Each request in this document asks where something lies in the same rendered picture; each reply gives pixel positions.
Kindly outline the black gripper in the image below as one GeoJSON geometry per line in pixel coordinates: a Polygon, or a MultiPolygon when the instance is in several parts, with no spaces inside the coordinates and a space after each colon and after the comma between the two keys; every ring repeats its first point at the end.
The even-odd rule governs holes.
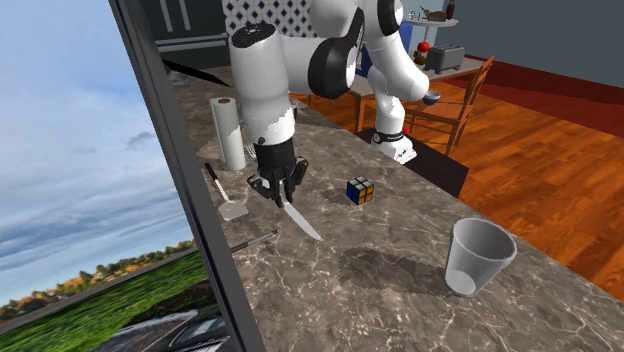
{"type": "Polygon", "coordinates": [[[248,185],[258,194],[276,204],[282,203],[279,182],[284,179],[284,194],[289,203],[293,202],[293,194],[307,171],[309,162],[304,157],[295,156],[293,139],[274,145],[254,145],[258,173],[247,178],[248,185]]]}

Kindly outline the silver kitchen knife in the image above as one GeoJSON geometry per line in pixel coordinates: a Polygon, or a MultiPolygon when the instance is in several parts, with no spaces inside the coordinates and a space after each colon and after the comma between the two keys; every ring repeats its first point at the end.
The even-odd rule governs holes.
{"type": "Polygon", "coordinates": [[[305,217],[287,200],[285,193],[280,193],[283,200],[283,208],[286,214],[303,230],[308,236],[315,240],[321,240],[320,234],[305,219],[305,217]]]}

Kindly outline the thin dark rod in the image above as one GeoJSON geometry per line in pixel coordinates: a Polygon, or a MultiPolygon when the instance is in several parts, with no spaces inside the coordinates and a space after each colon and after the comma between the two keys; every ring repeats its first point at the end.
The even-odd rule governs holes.
{"type": "Polygon", "coordinates": [[[230,253],[235,253],[235,252],[240,251],[242,249],[245,249],[245,248],[247,248],[249,246],[252,246],[252,245],[255,245],[257,243],[269,240],[269,239],[275,237],[277,234],[279,234],[279,232],[280,231],[278,229],[272,230],[271,232],[268,232],[268,233],[263,234],[261,236],[258,236],[256,238],[247,240],[247,241],[242,242],[240,244],[237,244],[237,245],[235,245],[235,246],[230,248],[230,253]]]}

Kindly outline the white paper towel roll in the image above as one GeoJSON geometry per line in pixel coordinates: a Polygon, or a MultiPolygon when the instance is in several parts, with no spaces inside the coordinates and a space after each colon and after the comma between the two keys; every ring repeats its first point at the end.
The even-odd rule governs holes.
{"type": "Polygon", "coordinates": [[[236,100],[230,97],[212,98],[210,105],[222,160],[228,170],[242,170],[246,160],[236,100]]]}

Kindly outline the coloured puzzle cube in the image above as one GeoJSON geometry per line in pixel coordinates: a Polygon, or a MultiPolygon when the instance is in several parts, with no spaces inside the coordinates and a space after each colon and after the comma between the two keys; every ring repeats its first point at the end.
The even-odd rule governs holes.
{"type": "Polygon", "coordinates": [[[374,183],[364,176],[347,181],[346,196],[355,204],[361,205],[370,201],[374,195],[374,183]]]}

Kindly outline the dark robot stand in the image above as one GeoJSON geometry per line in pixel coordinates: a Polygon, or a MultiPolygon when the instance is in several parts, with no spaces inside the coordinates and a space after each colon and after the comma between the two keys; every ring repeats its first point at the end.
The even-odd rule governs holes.
{"type": "Polygon", "coordinates": [[[417,157],[403,165],[394,162],[389,171],[384,171],[384,176],[386,178],[399,177],[399,182],[401,182],[409,179],[406,173],[407,170],[410,170],[451,196],[458,198],[469,173],[469,168],[411,136],[408,136],[407,139],[413,143],[417,157]]]}

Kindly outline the wooden chair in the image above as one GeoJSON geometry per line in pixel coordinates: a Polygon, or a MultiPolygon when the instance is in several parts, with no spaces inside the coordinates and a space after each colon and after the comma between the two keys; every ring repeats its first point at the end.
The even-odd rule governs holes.
{"type": "Polygon", "coordinates": [[[481,86],[492,67],[495,56],[490,56],[474,74],[470,83],[466,88],[462,102],[443,102],[438,101],[433,105],[425,103],[409,103],[405,107],[406,123],[410,125],[410,130],[414,126],[435,130],[449,135],[446,142],[445,155],[448,156],[453,146],[457,146],[461,139],[462,133],[469,116],[471,115],[476,97],[479,94],[481,86]],[[449,125],[451,129],[445,131],[431,126],[417,123],[417,120],[437,121],[449,125]]]}

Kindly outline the clear drinking glass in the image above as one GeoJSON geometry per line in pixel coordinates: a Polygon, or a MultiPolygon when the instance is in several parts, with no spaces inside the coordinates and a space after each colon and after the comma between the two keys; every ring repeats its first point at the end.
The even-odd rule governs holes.
{"type": "Polygon", "coordinates": [[[510,233],[479,218],[463,218],[450,231],[444,280],[451,292],[475,296],[517,255],[510,233]]]}

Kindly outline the round white side table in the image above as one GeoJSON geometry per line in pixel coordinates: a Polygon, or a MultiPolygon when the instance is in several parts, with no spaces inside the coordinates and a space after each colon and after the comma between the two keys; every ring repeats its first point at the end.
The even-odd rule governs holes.
{"type": "Polygon", "coordinates": [[[448,18],[445,11],[430,10],[420,6],[418,10],[409,11],[404,20],[414,26],[424,27],[423,42],[431,43],[429,34],[432,28],[452,27],[459,23],[455,18],[448,18]]]}

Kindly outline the dark wall cabinet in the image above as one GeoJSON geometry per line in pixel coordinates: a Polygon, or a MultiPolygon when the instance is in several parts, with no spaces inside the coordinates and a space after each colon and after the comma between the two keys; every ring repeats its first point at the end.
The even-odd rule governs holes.
{"type": "Polygon", "coordinates": [[[230,65],[221,0],[140,0],[161,57],[194,69],[230,65]]]}

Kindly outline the window with dark frame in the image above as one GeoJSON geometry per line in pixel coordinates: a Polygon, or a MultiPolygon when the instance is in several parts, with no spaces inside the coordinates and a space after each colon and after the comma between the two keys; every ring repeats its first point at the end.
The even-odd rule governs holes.
{"type": "Polygon", "coordinates": [[[138,0],[0,0],[0,352],[267,352],[138,0]]]}

